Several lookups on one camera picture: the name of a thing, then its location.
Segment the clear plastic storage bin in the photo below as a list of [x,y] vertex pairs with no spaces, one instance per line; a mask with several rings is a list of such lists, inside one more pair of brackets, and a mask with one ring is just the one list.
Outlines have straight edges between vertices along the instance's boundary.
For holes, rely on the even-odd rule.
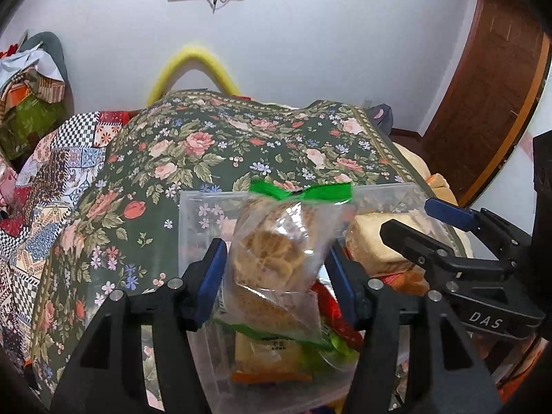
[[[353,205],[362,213],[414,213],[420,220],[427,195],[414,183],[356,187]],[[179,270],[201,260],[210,243],[226,242],[228,257],[239,213],[248,201],[244,191],[180,195]],[[189,334],[197,373],[213,413],[304,413],[343,402],[355,374],[358,352],[320,314],[322,295],[245,290],[252,305],[238,302],[223,277],[210,319]],[[249,384],[234,374],[312,377]]]

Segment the clear bag brown crisps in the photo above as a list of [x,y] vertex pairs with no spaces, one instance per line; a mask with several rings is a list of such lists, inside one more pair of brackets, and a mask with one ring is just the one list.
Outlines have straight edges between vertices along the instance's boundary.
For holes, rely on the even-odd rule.
[[312,286],[352,199],[349,182],[284,190],[252,181],[233,232],[216,318],[254,339],[323,344]]

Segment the red snack bag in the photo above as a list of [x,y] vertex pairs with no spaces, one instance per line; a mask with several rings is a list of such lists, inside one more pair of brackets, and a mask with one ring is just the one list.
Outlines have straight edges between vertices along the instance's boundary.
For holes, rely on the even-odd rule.
[[360,332],[355,331],[343,318],[337,299],[326,285],[323,285],[319,280],[313,283],[312,290],[317,295],[319,312],[325,324],[349,348],[360,352],[363,346],[363,336]]

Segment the floral green bedspread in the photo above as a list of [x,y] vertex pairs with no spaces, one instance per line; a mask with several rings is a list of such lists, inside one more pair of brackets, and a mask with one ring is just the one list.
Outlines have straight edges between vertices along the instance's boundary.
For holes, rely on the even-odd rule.
[[88,118],[71,117],[40,174],[69,172],[69,212],[29,241],[47,249],[34,302],[30,357],[52,397],[84,329],[115,289],[142,293],[177,272],[180,194],[245,191],[261,178],[285,190],[314,184],[414,182],[422,172],[360,108],[317,101],[287,108],[217,92],[173,92],[113,137],[76,150]]

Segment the grey backpack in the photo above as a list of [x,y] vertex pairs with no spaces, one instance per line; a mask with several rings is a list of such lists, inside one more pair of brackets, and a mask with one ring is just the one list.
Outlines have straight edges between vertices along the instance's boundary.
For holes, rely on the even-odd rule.
[[384,134],[390,135],[393,128],[393,112],[389,105],[381,104],[368,109],[368,117]]

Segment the wooden door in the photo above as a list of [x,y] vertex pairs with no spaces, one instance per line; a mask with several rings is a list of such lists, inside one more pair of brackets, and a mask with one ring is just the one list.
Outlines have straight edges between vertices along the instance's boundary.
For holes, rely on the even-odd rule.
[[528,124],[551,41],[527,0],[477,0],[459,65],[423,136],[427,164],[466,207]]

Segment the patchwork quilt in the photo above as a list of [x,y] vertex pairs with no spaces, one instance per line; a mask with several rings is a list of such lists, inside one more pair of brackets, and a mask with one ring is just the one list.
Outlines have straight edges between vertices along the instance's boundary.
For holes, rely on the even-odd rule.
[[15,180],[11,213],[1,220],[1,346],[28,359],[31,324],[50,249],[100,169],[129,111],[79,113],[39,140]]

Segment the pile of clothes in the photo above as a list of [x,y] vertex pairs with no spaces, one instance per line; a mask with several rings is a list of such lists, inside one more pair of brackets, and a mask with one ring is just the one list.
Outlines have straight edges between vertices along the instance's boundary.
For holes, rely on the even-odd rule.
[[39,45],[1,53],[1,153],[28,156],[66,114],[67,83]]

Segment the yellow foam tube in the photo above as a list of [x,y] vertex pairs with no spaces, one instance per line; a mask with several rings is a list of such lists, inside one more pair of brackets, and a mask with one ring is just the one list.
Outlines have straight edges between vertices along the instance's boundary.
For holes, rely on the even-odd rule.
[[242,95],[238,85],[214,54],[190,45],[178,50],[164,65],[147,97],[146,105],[152,105],[176,87],[214,87],[226,95]]

